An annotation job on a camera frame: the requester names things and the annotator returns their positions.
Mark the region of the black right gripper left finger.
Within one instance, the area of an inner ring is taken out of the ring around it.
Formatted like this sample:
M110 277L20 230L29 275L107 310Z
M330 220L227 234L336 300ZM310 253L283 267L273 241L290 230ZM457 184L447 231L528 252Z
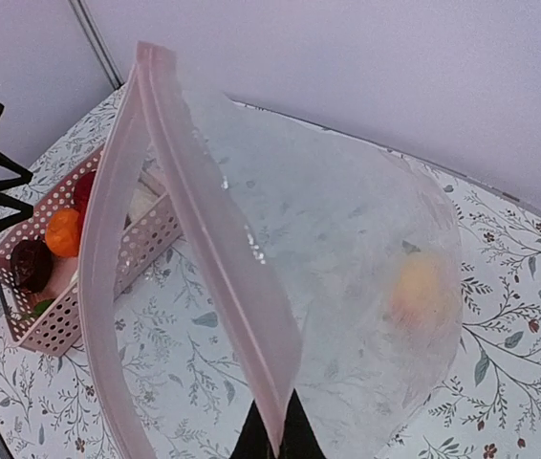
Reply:
M271 459L273 451L255 402L251 403L247 418L230 459Z

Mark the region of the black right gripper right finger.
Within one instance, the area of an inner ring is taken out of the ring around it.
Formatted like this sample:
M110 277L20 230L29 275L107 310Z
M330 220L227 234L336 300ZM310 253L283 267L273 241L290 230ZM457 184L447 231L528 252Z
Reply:
M294 390L284 423L279 459L325 459L305 410Z

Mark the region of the orange toy fruit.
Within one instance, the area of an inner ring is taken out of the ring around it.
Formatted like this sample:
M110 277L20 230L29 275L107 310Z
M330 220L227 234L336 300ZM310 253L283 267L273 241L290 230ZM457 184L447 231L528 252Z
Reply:
M79 253L79 212L74 208L57 211L46 227L45 242L48 249L63 258L77 257Z

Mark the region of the red toy fruit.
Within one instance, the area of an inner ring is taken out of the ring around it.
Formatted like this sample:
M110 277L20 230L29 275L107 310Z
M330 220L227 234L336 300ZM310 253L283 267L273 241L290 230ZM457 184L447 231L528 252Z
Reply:
M74 208L78 212L84 212L87 208L90 195L92 192L96 171L90 171L79 178L74 187Z

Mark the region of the pink perforated plastic basket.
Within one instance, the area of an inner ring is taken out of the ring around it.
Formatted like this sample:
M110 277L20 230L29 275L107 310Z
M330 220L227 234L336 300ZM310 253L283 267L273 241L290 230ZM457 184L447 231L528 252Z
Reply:
M97 169L102 148L79 162L34 206L32 217L16 225L0 242L0 304L13 341L34 352L59 357L81 336L78 313L77 259L44 256L32 269L33 288L16 273L12 256L45 241L51 217L75 205L76 183ZM114 296L119 296L182 233L166 181L156 159L148 156L129 206L121 236Z

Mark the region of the clear zip top bag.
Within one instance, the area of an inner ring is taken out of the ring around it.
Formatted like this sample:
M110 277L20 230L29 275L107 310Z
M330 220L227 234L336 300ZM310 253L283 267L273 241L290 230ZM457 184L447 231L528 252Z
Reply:
M370 144L242 108L163 46L141 42L104 146L78 259L82 335L124 458L155 452L108 317L122 232L144 160L162 169L277 457L297 391L326 458L371 458L424 404L461 335L453 204L421 169ZM386 316L396 260L453 260L455 339L413 347Z

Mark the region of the yellow toy fruit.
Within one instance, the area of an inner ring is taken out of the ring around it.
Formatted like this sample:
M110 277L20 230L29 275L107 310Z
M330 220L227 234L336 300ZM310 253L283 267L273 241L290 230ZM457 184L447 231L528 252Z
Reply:
M459 282L444 253L401 255L389 274L385 301L387 320L410 346L434 346L459 334Z

